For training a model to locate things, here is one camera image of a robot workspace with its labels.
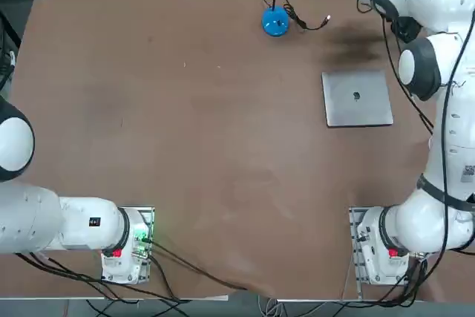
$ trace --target brown table surface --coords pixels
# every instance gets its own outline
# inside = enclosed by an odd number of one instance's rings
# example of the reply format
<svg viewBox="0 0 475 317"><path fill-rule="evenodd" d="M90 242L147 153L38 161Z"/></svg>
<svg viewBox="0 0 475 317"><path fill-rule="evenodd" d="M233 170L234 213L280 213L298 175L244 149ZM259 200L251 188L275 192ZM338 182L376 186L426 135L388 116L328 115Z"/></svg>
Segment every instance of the brown table surface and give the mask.
<svg viewBox="0 0 475 317"><path fill-rule="evenodd" d="M12 93L36 131L22 180L154 205L156 237L210 273L277 298L339 299L348 207L403 202L429 136L376 14L355 0L290 1L309 24L331 22L273 39L261 0L35 0ZM386 70L394 125L326 127L321 72L353 68ZM98 274L91 252L54 256ZM159 258L180 296L229 292ZM0 266L3 297L96 295L13 256ZM474 301L474 273L449 252L420 298ZM157 272L141 287L164 293ZM353 267L344 297L357 297Z"/></svg>

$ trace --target power cord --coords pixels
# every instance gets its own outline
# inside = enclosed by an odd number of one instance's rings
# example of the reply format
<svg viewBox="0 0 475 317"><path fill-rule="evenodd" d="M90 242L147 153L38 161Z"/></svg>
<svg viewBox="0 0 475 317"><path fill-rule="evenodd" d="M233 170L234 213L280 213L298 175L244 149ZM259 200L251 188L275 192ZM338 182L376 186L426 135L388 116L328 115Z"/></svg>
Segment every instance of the power cord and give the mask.
<svg viewBox="0 0 475 317"><path fill-rule="evenodd" d="M113 282L113 281L106 281L106 280L99 280L99 279L96 279L96 278L92 278L90 277L89 275L86 275L86 274L81 274L81 273L77 273L77 272L74 272L66 267L64 267L63 265L61 265L60 263L58 263L57 261L55 261L54 259L52 258L48 258L47 259L54 263L54 264L57 264L58 266L62 267L61 269L57 269L55 267L52 267L51 265L49 264L46 264L44 262L41 262L41 263L37 263L35 261L32 261L30 260L29 258L27 258L26 256L24 256L23 254L19 254L17 253L16 256L18 256L19 258L21 258L23 261L25 261L27 264L37 268L37 269L40 269L41 271L44 271L44 272L48 272L52 275L56 275L56 276L60 276L60 277L63 277L63 278L69 278L70 280L75 280L75 281L81 281L81 282L84 282L86 283L87 285L89 286L92 286L94 287L94 289L100 293L101 295L103 295L105 298L107 298L108 300L111 300L111 298L109 296L107 296L103 291L101 291L98 287L95 287L94 285L92 285L92 283L96 283L96 284L100 284L102 286L105 286L106 284L107 285L114 285L114 286L118 286L118 287L121 287L121 288L124 288L124 289L127 289L127 290L131 290L131 291L135 291L135 292L138 292L138 293L144 293L146 295L151 295L151 296L154 296L154 297L157 297L157 298L160 298L160 302L164 303L167 305L167 307L171 307L173 306L172 302L174 302L174 300L172 298L168 298L166 296L163 296L163 295L160 295L158 293L153 293L152 291L147 291L147 290L141 290L141 289L138 289L136 287L132 287L130 285L124 285L124 284L118 284L116 282ZM121 302L123 303L133 303L133 302L130 302L130 301L126 301L126 300L123 300L122 298L120 298L109 286L106 287L109 292L111 292L111 294L119 299ZM186 313L184 313L180 308L178 307L174 307L174 309L180 313L182 316L184 317L189 317L189 315L187 315Z"/></svg>
<svg viewBox="0 0 475 317"><path fill-rule="evenodd" d="M219 283L219 284L221 284L225 287L229 287L230 289L247 291L247 288L245 288L245 287L238 286L236 284L232 284L230 282L221 280L221 279L217 278L216 276L211 275L210 273L206 272L205 270L203 270L203 269L195 266L194 264L188 262L187 260L181 258L179 255L175 254L171 250L165 248L163 245L158 244L155 241L152 241L151 239L144 238L144 239L142 239L142 241L145 242L145 243L150 243L150 244L154 245L155 247L163 250L164 252L166 252L167 254L172 256L173 258L177 259L180 263L186 265L192 271L197 272L200 275L206 276L207 278L209 278L210 280L213 280L214 282L217 282L217 283Z"/></svg>
<svg viewBox="0 0 475 317"><path fill-rule="evenodd" d="M267 0L263 0L263 2L266 3L266 5L268 7L272 7L272 5ZM297 13L295 12L295 8L290 4L289 0L285 0L283 8L284 8L285 12L287 13L287 15L293 21L295 21L298 26L300 26L304 30L320 30L322 27L324 27L330 21L330 15L327 15L325 17L325 19L320 23L319 26L317 26L317 27L308 27L307 23L304 20L302 20L298 17Z"/></svg>
<svg viewBox="0 0 475 317"><path fill-rule="evenodd" d="M168 295L171 298L173 298L176 302L180 303L181 300L171 290L170 283L168 282L168 280L166 278L166 275L165 275L165 271L163 270L162 266L158 263L158 260L156 258L154 258L153 256L150 256L149 259L158 268L158 270L159 270L159 272L162 276L163 283L165 284L166 290L168 292Z"/></svg>

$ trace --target floor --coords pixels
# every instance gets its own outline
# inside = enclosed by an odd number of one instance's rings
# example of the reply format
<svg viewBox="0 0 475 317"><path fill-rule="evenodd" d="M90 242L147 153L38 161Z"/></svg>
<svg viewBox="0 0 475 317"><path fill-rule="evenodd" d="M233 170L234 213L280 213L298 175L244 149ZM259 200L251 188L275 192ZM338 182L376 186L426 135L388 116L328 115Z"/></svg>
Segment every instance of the floor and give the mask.
<svg viewBox="0 0 475 317"><path fill-rule="evenodd" d="M12 26L21 35L30 13L33 0L0 0L0 9L4 11L10 19ZM252 293L235 293L230 296L229 301L193 301L182 307L183 311L190 316L260 316L257 296ZM106 301L95 301L92 303L99 309L108 304ZM286 303L286 308L290 317L297 316L312 309L318 304L314 303ZM152 316L163 311L166 307L156 300L141 301L138 305L124 305L116 303L108 309L107 313L113 317L120 316ZM311 316L333 316L339 306L327 303ZM5 300L0 301L2 317L26 317L26 316L48 316L48 317L80 317L95 316L96 313L82 300ZM344 309L339 313L340 317L371 317L379 316L473 316L474 305L459 304L431 304L416 303L410 309L393 308L384 312L378 308L370 309ZM167 316L179 316L171 311Z"/></svg>

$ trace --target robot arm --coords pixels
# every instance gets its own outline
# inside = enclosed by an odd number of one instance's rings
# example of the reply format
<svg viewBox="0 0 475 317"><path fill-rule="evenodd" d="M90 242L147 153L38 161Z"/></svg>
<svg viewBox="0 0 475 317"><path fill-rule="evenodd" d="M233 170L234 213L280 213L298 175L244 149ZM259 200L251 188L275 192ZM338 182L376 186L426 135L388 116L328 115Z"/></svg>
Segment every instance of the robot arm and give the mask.
<svg viewBox="0 0 475 317"><path fill-rule="evenodd" d="M399 206L373 207L358 225L358 241L371 284L394 284L407 269L410 252L432 253L442 247L445 206L441 126L445 86L471 24L475 0L369 0L372 8L397 23L411 18L430 34L411 41L399 59L402 83L420 100L436 99L437 115L429 159L417 187ZM471 78L474 41L453 78L448 105L448 243L469 244L474 237L475 82Z"/></svg>
<svg viewBox="0 0 475 317"><path fill-rule="evenodd" d="M95 197L58 197L10 181L30 164L35 147L26 116L0 96L0 254L42 250L101 250L102 278L148 280L153 209L118 208Z"/></svg>

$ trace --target silver laptop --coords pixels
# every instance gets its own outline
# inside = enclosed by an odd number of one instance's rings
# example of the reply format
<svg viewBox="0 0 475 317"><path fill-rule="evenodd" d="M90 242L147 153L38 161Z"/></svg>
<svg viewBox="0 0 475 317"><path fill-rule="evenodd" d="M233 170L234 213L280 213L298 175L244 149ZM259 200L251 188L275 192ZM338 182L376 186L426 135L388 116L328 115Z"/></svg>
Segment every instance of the silver laptop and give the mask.
<svg viewBox="0 0 475 317"><path fill-rule="evenodd" d="M329 127L393 124L384 71L321 74Z"/></svg>

